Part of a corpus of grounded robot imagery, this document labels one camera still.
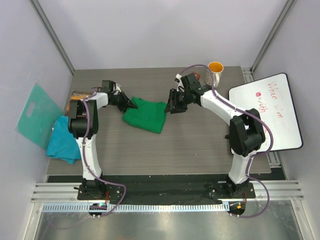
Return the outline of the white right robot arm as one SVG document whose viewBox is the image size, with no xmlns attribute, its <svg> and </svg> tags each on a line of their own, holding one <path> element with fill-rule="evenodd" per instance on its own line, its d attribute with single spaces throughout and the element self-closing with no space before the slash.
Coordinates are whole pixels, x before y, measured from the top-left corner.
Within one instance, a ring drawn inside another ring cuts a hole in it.
<svg viewBox="0 0 320 240">
<path fill-rule="evenodd" d="M 169 91 L 169 98 L 164 112 L 170 114 L 184 113 L 189 104 L 197 104 L 212 111 L 224 120 L 229 132 L 225 138 L 233 152 L 233 160 L 226 184 L 226 193 L 233 198 L 244 191 L 243 183 L 249 178 L 251 157 L 266 141 L 259 112 L 256 109 L 239 108 L 222 97 L 216 90 L 201 85 L 194 73 L 181 76 L 177 74 L 177 88 Z"/>
</svg>

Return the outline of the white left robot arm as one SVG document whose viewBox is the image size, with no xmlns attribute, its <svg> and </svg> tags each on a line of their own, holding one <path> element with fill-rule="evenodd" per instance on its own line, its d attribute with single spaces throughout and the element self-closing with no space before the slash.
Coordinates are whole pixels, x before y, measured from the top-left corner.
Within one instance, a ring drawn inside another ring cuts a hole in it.
<svg viewBox="0 0 320 240">
<path fill-rule="evenodd" d="M 71 99 L 68 105 L 68 131 L 73 135 L 81 154 L 82 178 L 94 181 L 102 178 L 99 165 L 96 136 L 99 130 L 98 110 L 108 105 L 121 112 L 137 109 L 121 87 L 111 80 L 103 80 L 97 91 L 82 99 Z"/>
</svg>

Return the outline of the brown book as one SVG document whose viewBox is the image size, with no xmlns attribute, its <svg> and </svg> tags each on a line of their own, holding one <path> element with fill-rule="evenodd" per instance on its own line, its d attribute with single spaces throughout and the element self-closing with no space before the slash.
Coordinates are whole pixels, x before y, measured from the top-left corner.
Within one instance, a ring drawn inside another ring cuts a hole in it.
<svg viewBox="0 0 320 240">
<path fill-rule="evenodd" d="M 70 101 L 71 100 L 82 100 L 90 95 L 92 95 L 92 92 L 82 92 L 82 91 L 73 91 L 71 93 L 70 99 L 67 101 L 67 106 L 65 110 L 65 116 L 69 115 L 69 110 L 70 110 Z"/>
</svg>

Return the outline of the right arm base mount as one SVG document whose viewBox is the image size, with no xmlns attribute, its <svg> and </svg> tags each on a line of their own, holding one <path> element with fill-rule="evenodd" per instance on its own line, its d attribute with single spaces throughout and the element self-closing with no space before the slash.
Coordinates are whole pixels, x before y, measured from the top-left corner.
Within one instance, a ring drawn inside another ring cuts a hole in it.
<svg viewBox="0 0 320 240">
<path fill-rule="evenodd" d="M 254 186 L 251 182 L 245 181 L 241 184 L 234 184 L 232 181 L 206 183 L 207 196 L 210 199 L 254 199 L 256 197 Z"/>
</svg>

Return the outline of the white mug orange inside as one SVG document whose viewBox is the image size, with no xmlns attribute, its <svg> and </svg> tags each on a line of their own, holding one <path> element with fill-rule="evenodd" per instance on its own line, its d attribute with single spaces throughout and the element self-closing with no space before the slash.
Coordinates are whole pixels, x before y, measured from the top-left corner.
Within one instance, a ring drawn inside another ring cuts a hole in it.
<svg viewBox="0 0 320 240">
<path fill-rule="evenodd" d="M 206 77 L 204 82 L 211 87 L 213 86 L 214 88 L 217 88 L 219 86 L 223 70 L 224 66 L 220 62 L 210 62 L 208 64 L 208 70 L 206 71 Z"/>
</svg>

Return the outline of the blue t shirt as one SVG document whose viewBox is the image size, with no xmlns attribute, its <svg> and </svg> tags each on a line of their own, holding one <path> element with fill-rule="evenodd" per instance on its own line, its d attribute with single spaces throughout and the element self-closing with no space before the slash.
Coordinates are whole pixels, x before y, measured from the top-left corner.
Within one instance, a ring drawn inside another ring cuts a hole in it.
<svg viewBox="0 0 320 240">
<path fill-rule="evenodd" d="M 74 136 L 68 130 L 68 120 L 67 116 L 62 115 L 54 122 L 46 155 L 73 165 L 76 160 L 81 159 L 81 153 Z"/>
</svg>

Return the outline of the green t shirt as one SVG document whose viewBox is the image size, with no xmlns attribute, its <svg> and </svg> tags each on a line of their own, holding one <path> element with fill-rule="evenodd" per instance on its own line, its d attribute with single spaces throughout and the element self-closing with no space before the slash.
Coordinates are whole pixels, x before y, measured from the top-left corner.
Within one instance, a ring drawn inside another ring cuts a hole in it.
<svg viewBox="0 0 320 240">
<path fill-rule="evenodd" d="M 155 134 L 160 134 L 166 121 L 166 103 L 147 101 L 133 96 L 137 108 L 128 108 L 122 119 L 128 125 Z"/>
</svg>

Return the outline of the red cube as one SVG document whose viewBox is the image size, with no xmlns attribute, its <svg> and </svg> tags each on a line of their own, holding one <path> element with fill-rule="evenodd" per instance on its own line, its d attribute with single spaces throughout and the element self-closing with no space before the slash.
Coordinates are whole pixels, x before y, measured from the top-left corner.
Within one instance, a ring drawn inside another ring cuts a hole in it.
<svg viewBox="0 0 320 240">
<path fill-rule="evenodd" d="M 196 80 L 199 81 L 200 80 L 200 74 L 196 73 L 194 71 L 192 73 L 195 75 Z"/>
</svg>

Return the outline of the teal plastic cutting board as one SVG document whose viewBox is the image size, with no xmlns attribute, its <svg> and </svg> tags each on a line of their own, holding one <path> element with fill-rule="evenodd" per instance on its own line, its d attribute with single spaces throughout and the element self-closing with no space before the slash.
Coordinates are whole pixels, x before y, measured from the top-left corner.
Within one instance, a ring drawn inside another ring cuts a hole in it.
<svg viewBox="0 0 320 240">
<path fill-rule="evenodd" d="M 62 114 L 63 111 L 56 102 L 36 84 L 30 92 L 18 121 L 17 131 L 29 141 L 46 149 L 52 127 Z"/>
</svg>

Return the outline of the white whiteboard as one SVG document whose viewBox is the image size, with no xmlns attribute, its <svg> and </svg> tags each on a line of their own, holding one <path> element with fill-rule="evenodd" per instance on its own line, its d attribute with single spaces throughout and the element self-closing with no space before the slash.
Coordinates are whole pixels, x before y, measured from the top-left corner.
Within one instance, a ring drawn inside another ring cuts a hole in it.
<svg viewBox="0 0 320 240">
<path fill-rule="evenodd" d="M 233 87 L 228 97 L 238 107 L 259 111 L 273 135 L 272 152 L 302 148 L 303 138 L 286 73 Z"/>
</svg>

